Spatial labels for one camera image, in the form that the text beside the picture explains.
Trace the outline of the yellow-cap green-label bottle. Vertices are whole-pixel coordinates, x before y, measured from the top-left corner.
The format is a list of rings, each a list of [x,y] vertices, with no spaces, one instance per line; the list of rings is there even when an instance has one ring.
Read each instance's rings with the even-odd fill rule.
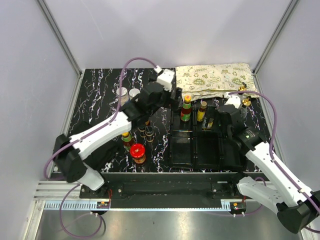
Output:
[[[131,133],[128,132],[124,132],[121,135],[121,139],[122,139],[122,143],[123,143],[123,147],[125,148],[126,151],[130,151],[132,145],[135,143]]]
[[[192,111],[191,100],[192,97],[190,95],[185,95],[183,98],[182,108],[180,112],[180,119],[183,122],[188,122],[190,120]]]

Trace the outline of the yellow-label beige-cap bottle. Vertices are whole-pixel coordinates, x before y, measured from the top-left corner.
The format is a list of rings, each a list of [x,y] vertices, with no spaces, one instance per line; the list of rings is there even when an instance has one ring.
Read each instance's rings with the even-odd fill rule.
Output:
[[[202,122],[204,120],[206,108],[207,108],[207,102],[206,101],[202,101],[201,104],[200,104],[200,107],[197,110],[196,120],[198,122]]]
[[[214,119],[205,117],[203,120],[202,129],[203,130],[210,130],[213,127]]]

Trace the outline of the yellow-cap green-label bottle front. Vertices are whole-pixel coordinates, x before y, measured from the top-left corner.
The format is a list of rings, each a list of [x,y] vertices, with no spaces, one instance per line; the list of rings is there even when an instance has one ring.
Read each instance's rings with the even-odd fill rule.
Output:
[[[135,143],[131,133],[128,132],[124,132],[121,135],[121,139],[122,139],[122,143],[123,143],[123,147],[125,148],[126,151],[130,151],[132,145]]]

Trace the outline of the red-lid chili sauce jar front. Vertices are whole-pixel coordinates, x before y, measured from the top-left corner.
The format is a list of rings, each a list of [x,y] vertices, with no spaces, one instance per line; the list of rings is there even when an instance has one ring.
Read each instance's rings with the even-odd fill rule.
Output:
[[[136,165],[143,165],[146,162],[146,149],[142,144],[133,144],[129,152]]]

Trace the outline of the glass oil bottle gold spout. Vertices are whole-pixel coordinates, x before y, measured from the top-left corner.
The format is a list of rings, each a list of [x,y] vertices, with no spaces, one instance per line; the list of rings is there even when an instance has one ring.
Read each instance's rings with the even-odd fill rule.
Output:
[[[242,82],[242,85],[238,88],[238,91],[236,95],[243,101],[244,99],[249,99],[250,97],[246,96],[244,94],[244,91],[247,90],[247,84],[245,82]]]

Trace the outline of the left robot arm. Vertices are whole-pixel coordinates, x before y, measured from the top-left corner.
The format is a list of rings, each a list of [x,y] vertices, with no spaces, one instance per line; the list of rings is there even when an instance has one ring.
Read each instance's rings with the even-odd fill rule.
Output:
[[[176,110],[181,100],[180,87],[168,90],[158,82],[149,82],[106,120],[69,137],[59,135],[54,143],[53,161],[63,179],[85,185],[95,197],[103,198],[108,193],[108,186],[100,172],[85,163],[85,159],[120,134],[145,124],[159,108]]]

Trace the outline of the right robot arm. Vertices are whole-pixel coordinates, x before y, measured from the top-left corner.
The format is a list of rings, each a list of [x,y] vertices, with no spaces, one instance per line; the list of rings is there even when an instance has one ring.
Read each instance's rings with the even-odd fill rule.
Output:
[[[271,189],[238,173],[227,185],[228,195],[249,197],[273,211],[280,223],[297,234],[320,215],[320,192],[313,191],[296,177],[273,152],[271,143],[256,128],[247,127],[241,111],[233,104],[214,109],[212,130],[226,144],[227,157],[244,157],[256,164],[273,184]]]

